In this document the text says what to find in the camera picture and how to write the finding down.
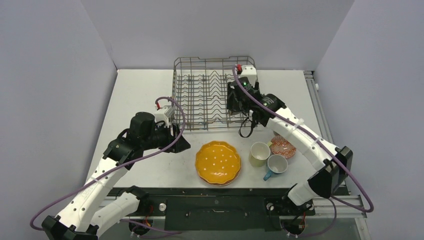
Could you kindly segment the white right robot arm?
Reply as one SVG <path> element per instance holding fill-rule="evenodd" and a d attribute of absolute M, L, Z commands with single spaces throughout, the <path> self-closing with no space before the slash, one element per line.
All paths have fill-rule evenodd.
<path fill-rule="evenodd" d="M 306 202 L 330 198 L 349 177 L 353 151 L 326 141 L 296 117 L 290 108 L 272 93 L 262 94 L 248 77 L 230 81 L 227 86 L 226 108 L 236 114 L 252 116 L 260 124 L 288 140 L 308 161 L 313 172 L 295 183 L 282 199 L 283 209 L 296 213 Z"/>

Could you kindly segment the grey wire dish rack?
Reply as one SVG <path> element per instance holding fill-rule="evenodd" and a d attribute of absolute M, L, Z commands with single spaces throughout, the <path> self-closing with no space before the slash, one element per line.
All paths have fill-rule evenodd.
<path fill-rule="evenodd" d="M 187 131 L 211 131 L 244 127 L 251 122 L 243 113 L 229 114 L 227 83 L 234 80 L 235 65 L 255 65 L 247 55 L 226 58 L 178 57 L 173 63 L 171 97 L 182 109 L 175 109 L 172 121 Z"/>

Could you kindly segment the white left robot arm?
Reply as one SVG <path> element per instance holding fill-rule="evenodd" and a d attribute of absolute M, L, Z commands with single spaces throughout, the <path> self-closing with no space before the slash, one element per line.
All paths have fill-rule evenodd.
<path fill-rule="evenodd" d="M 97 240 L 110 227 L 129 214 L 143 215 L 149 209 L 148 193 L 129 187 L 120 197 L 100 207 L 115 184 L 134 163 L 160 153 L 180 153 L 191 145 L 183 137 L 186 120 L 172 123 L 171 116 L 159 109 L 156 113 L 138 112 L 129 128 L 112 140 L 89 180 L 70 196 L 70 203 L 56 215 L 48 215 L 41 228 L 50 240 Z"/>

